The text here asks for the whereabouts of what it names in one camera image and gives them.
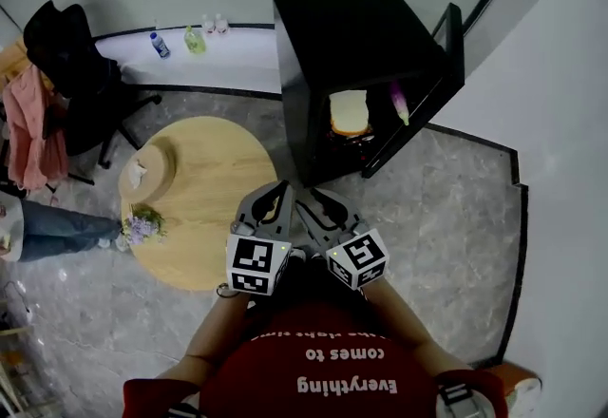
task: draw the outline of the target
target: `person's leg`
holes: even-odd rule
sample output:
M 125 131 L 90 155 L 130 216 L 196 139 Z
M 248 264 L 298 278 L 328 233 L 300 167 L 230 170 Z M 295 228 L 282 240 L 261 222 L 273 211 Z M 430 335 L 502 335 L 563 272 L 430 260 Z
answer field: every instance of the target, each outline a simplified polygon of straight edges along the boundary
M 88 251 L 97 244 L 92 237 L 53 237 L 25 235 L 20 262 L 35 261 L 43 257 Z
M 24 233 L 31 236 L 57 238 L 115 239 L 121 232 L 121 223 L 105 217 L 89 216 L 79 212 L 21 200 Z

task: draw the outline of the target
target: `pink jacket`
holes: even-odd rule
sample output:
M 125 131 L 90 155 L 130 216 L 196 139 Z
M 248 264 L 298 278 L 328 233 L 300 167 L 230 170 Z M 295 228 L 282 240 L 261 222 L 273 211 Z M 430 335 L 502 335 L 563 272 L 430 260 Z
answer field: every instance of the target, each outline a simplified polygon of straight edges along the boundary
M 4 89 L 9 123 L 9 178 L 27 190 L 67 176 L 64 133 L 57 130 L 42 138 L 45 110 L 53 94 L 42 83 L 40 70 L 31 65 Z

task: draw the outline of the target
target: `white bottle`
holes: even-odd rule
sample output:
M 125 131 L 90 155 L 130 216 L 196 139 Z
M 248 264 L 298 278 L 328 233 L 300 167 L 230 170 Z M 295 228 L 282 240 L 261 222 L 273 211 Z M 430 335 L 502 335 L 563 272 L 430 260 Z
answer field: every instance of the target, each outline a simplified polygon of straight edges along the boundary
M 205 34 L 213 34 L 216 30 L 216 24 L 212 19 L 208 19 L 206 14 L 202 15 L 202 30 Z
M 216 14 L 216 31 L 218 34 L 226 34 L 228 32 L 228 21 L 221 18 L 221 14 Z

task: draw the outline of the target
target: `black chair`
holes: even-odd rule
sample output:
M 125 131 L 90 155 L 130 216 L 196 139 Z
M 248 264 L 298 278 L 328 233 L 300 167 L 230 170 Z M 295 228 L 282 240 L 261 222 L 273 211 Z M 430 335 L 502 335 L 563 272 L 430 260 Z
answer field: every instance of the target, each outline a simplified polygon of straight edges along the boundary
M 154 95 L 137 101 L 136 92 L 122 82 L 118 63 L 95 48 L 80 5 L 59 11 L 52 1 L 46 2 L 29 20 L 23 39 L 31 62 L 49 77 L 57 92 L 70 99 L 66 115 L 50 108 L 45 118 L 45 133 L 59 127 L 65 130 L 68 156 L 101 144 L 98 164 L 109 168 L 105 157 L 116 131 L 140 149 L 123 120 L 144 105 L 159 104 L 162 98 Z

